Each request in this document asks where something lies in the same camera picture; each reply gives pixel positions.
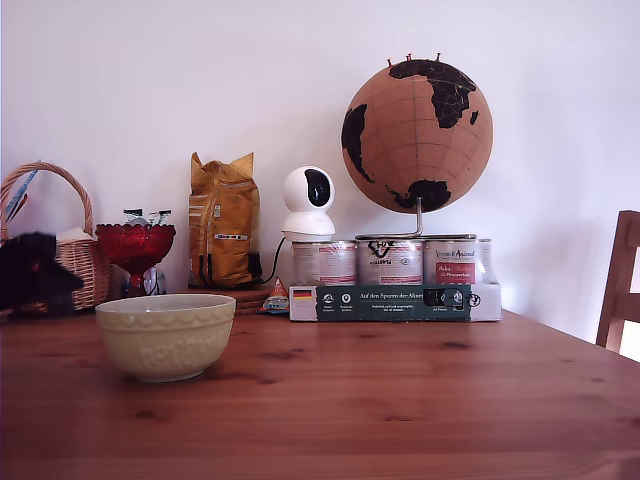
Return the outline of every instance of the black stuffed toy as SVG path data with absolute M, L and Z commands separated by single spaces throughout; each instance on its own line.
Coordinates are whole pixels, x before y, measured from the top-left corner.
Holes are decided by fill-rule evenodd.
M 71 292 L 84 282 L 55 258 L 53 235 L 27 233 L 8 240 L 0 248 L 0 312 L 46 302 L 53 315 L 72 313 Z

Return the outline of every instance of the red glass bowl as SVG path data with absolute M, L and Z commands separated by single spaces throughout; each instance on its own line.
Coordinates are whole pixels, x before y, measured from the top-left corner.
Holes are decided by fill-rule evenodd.
M 144 295 L 144 272 L 160 262 L 173 245 L 173 225 L 98 225 L 98 243 L 112 263 L 131 274 L 130 296 Z

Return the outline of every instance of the chair backrest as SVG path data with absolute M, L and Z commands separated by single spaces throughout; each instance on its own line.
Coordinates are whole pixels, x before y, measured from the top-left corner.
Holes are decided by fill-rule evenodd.
M 618 215 L 607 287 L 596 345 L 620 353 L 625 320 L 640 323 L 640 293 L 630 293 L 636 251 L 640 247 L 640 212 Z

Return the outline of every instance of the ceramic bowl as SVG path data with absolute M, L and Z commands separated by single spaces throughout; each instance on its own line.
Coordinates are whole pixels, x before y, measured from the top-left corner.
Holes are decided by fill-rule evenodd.
M 220 357 L 235 309 L 224 295 L 158 295 L 103 303 L 96 317 L 118 368 L 144 382 L 173 382 Z

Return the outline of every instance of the pet food can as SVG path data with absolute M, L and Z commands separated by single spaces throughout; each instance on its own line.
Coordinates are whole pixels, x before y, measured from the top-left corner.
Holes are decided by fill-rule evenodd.
M 422 285 L 420 240 L 362 240 L 358 242 L 360 285 Z
M 480 243 L 480 263 L 477 269 L 482 271 L 482 281 L 476 278 L 476 283 L 498 283 L 491 265 L 491 239 L 481 238 L 478 242 Z
M 293 242 L 292 285 L 355 285 L 354 241 Z
M 480 261 L 478 240 L 427 240 L 425 242 L 424 274 L 427 283 L 481 283 L 482 270 L 478 269 Z

